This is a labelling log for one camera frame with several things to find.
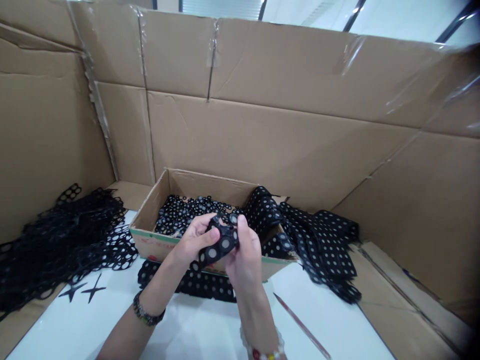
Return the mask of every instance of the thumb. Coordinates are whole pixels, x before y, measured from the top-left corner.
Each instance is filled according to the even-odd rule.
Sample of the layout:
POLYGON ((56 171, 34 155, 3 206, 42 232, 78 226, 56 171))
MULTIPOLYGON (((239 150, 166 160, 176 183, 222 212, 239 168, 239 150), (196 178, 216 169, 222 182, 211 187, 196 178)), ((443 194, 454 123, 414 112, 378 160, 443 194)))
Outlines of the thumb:
POLYGON ((200 235, 197 238, 196 243, 199 245, 200 249, 203 249, 207 246, 215 244, 218 240, 220 240, 220 231, 214 227, 210 231, 200 235))
POLYGON ((247 249, 252 246, 249 224, 247 223, 247 219, 244 215, 238 216, 236 232, 238 233, 240 248, 247 249))

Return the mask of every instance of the pile of black rubber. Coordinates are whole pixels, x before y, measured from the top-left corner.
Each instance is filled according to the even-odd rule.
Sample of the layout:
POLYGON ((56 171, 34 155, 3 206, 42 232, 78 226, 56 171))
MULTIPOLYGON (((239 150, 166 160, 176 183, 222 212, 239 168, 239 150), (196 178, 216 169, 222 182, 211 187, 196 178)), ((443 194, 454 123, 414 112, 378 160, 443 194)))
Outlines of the pile of black rubber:
MULTIPOLYGON (((138 283, 145 289, 160 268, 160 262, 146 260, 138 272, 138 283)), ((216 299, 228 303, 236 303, 234 288, 227 276, 212 273, 196 273, 187 270, 178 284, 176 293, 188 294, 198 298, 216 299)))
MULTIPOLYGON (((351 284, 357 272, 348 254, 348 244, 359 239, 358 224, 326 210, 310 214, 286 202, 278 204, 263 186, 255 189, 245 208, 235 207, 233 210, 232 206, 214 201, 211 196, 187 199, 170 195, 159 211, 155 231, 180 238, 194 217, 228 211, 246 216, 249 226, 262 241, 263 256, 291 259, 296 253, 314 283, 327 285, 349 304, 361 299, 361 293, 351 284), (285 232, 270 234, 277 225, 281 225, 285 232)), ((222 219, 228 224, 227 216, 222 219)), ((142 268, 138 273, 139 283, 143 276, 143 286, 153 275, 149 273, 145 279, 145 271, 142 268)), ((195 286, 198 286, 198 291, 194 293, 188 286, 179 286, 177 290, 217 299, 216 294, 209 292, 210 285, 202 283, 201 278, 195 286)))
POLYGON ((155 232, 181 238, 194 217, 209 213, 225 213, 224 223, 229 219, 226 212, 243 214, 242 208, 224 202, 212 200, 211 196, 199 196, 198 199, 170 195, 158 212, 155 232))
POLYGON ((121 226, 121 199, 99 188, 74 201, 81 191, 72 185, 18 239, 0 245, 0 321, 59 284, 77 284, 102 268, 127 269, 136 259, 128 226, 121 226))

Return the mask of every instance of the beaded bracelet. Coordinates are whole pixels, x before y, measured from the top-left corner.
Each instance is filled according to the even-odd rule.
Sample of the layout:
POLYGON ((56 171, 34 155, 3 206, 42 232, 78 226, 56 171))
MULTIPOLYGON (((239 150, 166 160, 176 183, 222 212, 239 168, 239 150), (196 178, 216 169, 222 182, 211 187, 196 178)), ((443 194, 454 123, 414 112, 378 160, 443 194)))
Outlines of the beaded bracelet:
POLYGON ((158 315, 158 316, 152 316, 147 314, 144 311, 144 308, 140 304, 140 294, 142 293, 143 290, 140 290, 137 295, 133 298, 133 311, 135 312, 135 315, 137 318, 142 320, 147 326, 155 326, 157 325, 162 319, 164 318, 165 315, 165 310, 158 315))
POLYGON ((242 329, 242 327, 240 327, 241 342, 243 343, 243 346, 246 348, 246 352, 248 353, 249 357, 252 356, 255 360, 280 360, 281 355, 285 354, 285 350, 284 350, 285 341, 282 338, 282 334, 280 334, 280 331, 277 328, 275 329, 276 329, 276 334, 278 335, 278 342, 280 345, 278 345, 278 349, 273 353, 263 354, 263 353, 260 353, 257 349, 254 349, 249 345, 249 343, 247 342, 247 339, 245 338, 244 330, 242 329))

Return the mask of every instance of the black rubber mesh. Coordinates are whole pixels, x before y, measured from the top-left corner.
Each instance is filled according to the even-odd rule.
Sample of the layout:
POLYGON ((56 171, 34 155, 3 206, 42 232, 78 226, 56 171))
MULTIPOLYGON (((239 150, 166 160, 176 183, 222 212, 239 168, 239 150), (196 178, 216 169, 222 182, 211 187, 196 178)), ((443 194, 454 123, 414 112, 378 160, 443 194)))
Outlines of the black rubber mesh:
POLYGON ((75 200, 81 191, 73 184, 19 238, 0 245, 0 321, 62 283, 77 284, 102 268, 127 269, 137 258, 114 190, 98 188, 75 200))

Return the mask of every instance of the cardboard panel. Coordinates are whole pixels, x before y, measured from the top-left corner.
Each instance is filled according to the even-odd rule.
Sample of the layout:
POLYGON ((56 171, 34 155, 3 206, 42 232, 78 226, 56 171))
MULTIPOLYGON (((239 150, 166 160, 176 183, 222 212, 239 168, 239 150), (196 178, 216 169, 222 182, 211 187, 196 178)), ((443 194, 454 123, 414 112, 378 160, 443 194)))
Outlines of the cardboard panel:
POLYGON ((331 209, 410 128, 148 91, 156 175, 177 167, 264 185, 309 211, 331 209))
POLYGON ((70 6, 95 80, 144 88, 137 7, 86 1, 70 6))
POLYGON ((420 314, 377 304, 360 308, 398 360, 460 359, 420 314))
POLYGON ((125 209, 138 211, 152 190, 152 186, 127 181, 116 181, 109 189, 116 189, 113 196, 120 197, 125 209))
POLYGON ((479 139, 420 132, 333 212, 445 304, 477 298, 479 139))
POLYGON ((373 264, 353 247, 350 257, 362 293, 359 306, 396 359, 456 359, 458 356, 373 264))
POLYGON ((80 55, 31 51, 0 39, 0 243, 79 183, 114 181, 80 55))
POLYGON ((0 23, 0 39, 15 44, 22 49, 48 50, 69 53, 76 51, 76 49, 73 47, 68 47, 50 40, 46 40, 2 23, 0 23))
POLYGON ((418 288, 395 261, 374 243, 367 242, 362 250, 368 254, 378 268, 412 302, 415 307, 457 348, 466 352, 473 330, 453 313, 444 308, 436 299, 418 288))
POLYGON ((0 0, 0 23, 81 48, 66 0, 0 0))
POLYGON ((133 218, 130 228, 153 231, 159 218, 160 207, 170 195, 170 176, 165 170, 133 218))
POLYGON ((214 99, 418 128, 455 89, 440 44, 220 19, 216 48, 214 99))
POLYGON ((144 88, 98 83, 120 180, 153 186, 147 94, 144 88))
POLYGON ((215 20, 141 10, 140 23, 147 89, 206 98, 215 20))
POLYGON ((244 207, 258 184, 205 175, 198 172, 170 169, 170 194, 198 198, 210 195, 232 206, 244 207))

